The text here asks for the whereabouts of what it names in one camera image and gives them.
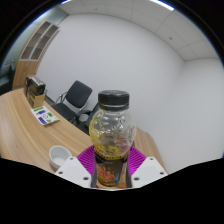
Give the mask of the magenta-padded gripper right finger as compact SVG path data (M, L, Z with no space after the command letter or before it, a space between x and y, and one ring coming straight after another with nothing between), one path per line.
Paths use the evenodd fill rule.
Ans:
M153 156L146 157L134 147L127 160L127 187L140 188L167 176L167 172Z

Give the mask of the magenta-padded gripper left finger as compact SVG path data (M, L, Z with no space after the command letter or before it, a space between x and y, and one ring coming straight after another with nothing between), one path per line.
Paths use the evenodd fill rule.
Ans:
M56 175L84 188L96 187L94 147L90 146L77 157L69 157Z

